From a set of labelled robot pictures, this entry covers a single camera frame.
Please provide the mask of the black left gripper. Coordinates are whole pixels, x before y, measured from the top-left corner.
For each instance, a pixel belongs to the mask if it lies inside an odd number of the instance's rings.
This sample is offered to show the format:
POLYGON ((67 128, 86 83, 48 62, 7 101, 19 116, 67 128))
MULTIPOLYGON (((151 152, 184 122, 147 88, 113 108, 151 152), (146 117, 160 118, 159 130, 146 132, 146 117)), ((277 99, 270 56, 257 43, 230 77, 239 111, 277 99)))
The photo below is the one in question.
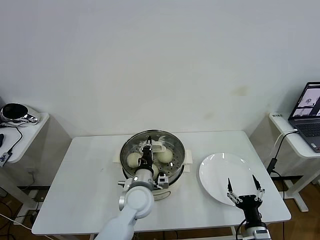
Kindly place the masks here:
POLYGON ((142 157, 138 159, 137 169, 145 169, 153 171, 153 153, 152 153, 152 137, 149 135, 146 140, 146 146, 142 149, 142 157))

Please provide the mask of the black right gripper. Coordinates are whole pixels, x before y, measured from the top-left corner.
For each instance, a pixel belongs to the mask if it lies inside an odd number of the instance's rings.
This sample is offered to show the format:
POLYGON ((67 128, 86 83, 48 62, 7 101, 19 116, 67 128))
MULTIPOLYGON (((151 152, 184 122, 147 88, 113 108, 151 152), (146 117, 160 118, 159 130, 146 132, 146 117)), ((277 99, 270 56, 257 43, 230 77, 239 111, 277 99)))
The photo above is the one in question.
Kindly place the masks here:
POLYGON ((235 204, 235 206, 241 209, 245 217, 245 228, 262 227, 263 222, 261 220, 259 207, 262 205, 263 195, 265 189, 261 187, 257 178, 252 175, 254 185, 256 187, 256 195, 241 195, 237 196, 232 188, 230 179, 228 178, 227 184, 227 197, 235 204))

